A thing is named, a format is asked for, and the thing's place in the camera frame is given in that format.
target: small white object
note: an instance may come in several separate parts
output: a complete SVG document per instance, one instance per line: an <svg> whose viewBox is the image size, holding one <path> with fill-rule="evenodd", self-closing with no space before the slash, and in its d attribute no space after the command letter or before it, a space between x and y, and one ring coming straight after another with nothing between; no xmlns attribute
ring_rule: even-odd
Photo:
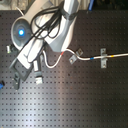
<svg viewBox="0 0 128 128"><path fill-rule="evenodd" d="M43 78L42 77L36 78L36 84L37 85L42 84L42 83L43 83Z"/></svg>
<svg viewBox="0 0 128 128"><path fill-rule="evenodd" d="M37 60L34 61L34 71L38 71L38 63Z"/></svg>

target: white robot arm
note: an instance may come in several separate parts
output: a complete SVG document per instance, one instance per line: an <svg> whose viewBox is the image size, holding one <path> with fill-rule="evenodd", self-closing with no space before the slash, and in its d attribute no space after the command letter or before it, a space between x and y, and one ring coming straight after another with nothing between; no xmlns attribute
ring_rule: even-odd
<svg viewBox="0 0 128 128"><path fill-rule="evenodd" d="M12 42L15 47L20 50L20 54L17 58L25 68L28 69L30 67L30 63L33 62L38 56L44 45L44 42L47 42L47 44L54 52L65 51L72 39L73 28L79 5L80 0L65 0L64 4L61 3L60 7L56 8L53 7L52 3L49 0L36 0L25 15L18 18L13 23L11 29ZM58 13L58 15L61 14L59 15L61 16L60 24L56 25L50 33L47 27L44 28L44 31L42 31L42 33L42 29L37 32L39 27L41 28L49 20L51 20L52 18L54 19L54 13L47 14L47 12L56 12L57 10L60 12Z"/></svg>
<svg viewBox="0 0 128 128"><path fill-rule="evenodd" d="M80 1L65 0L54 7L49 0L35 0L27 13L15 20L11 38L19 53L10 69L14 71L13 86L16 90L19 89L20 79L27 79L33 65L36 83L42 83L39 55L46 44L54 52L64 52L67 49L73 36ZM24 76L16 69L17 62L25 68Z"/></svg>

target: perforated metal table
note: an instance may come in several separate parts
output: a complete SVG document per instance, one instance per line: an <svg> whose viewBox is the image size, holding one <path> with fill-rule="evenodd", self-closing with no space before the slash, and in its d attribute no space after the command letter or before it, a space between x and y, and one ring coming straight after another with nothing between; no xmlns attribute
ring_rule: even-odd
<svg viewBox="0 0 128 128"><path fill-rule="evenodd" d="M0 12L0 126L4 128L127 128L128 57L113 58L107 69L100 60L70 65L65 52L54 69L42 62L44 83L36 85L34 73L12 89L13 74L8 70L15 54L6 53L11 44L10 29L19 12ZM81 48L84 57L128 52L128 11L80 11L70 47ZM58 58L47 48L52 65Z"/></svg>

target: blue light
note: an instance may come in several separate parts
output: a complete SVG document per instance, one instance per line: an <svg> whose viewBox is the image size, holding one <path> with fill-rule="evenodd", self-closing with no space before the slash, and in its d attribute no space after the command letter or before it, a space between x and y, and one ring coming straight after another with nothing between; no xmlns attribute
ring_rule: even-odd
<svg viewBox="0 0 128 128"><path fill-rule="evenodd" d="M22 30L22 29L19 30L19 35L20 35L20 36L23 36L23 35L24 35L24 30Z"/></svg>

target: white cable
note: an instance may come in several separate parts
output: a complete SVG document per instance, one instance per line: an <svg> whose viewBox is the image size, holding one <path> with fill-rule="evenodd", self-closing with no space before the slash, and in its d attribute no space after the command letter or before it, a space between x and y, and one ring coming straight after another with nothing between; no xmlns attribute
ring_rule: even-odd
<svg viewBox="0 0 128 128"><path fill-rule="evenodd" d="M45 64L48 68L54 68L60 61L60 58L62 57L62 54L59 56L58 60L56 61L56 63L53 65L53 66L50 66L48 65L47 63L47 57L46 57L46 52L43 50L43 54L44 54L44 61L45 61Z"/></svg>
<svg viewBox="0 0 128 128"><path fill-rule="evenodd" d="M101 59L101 58L114 58L114 57L121 57L121 56L128 56L128 53L125 53L125 54L117 54L117 55L108 55L108 56L96 56L96 57L92 57L92 58L81 58L79 57L75 52L73 52L72 50L70 49L66 49L66 51L76 55L76 57L79 59L79 60L93 60L93 59Z"/></svg>
<svg viewBox="0 0 128 128"><path fill-rule="evenodd" d="M21 13L22 16L24 16L24 13L18 7L16 7L16 9Z"/></svg>
<svg viewBox="0 0 128 128"><path fill-rule="evenodd" d="M66 49L66 51L68 51L68 52L70 52L70 53L72 53L72 54L76 55L76 53L75 53L75 52L73 52L73 51L72 51L72 50L70 50L70 49ZM77 56L77 55L76 55L76 57L77 57L79 60L90 60L90 58L81 58L81 57L79 57L79 56Z"/></svg>

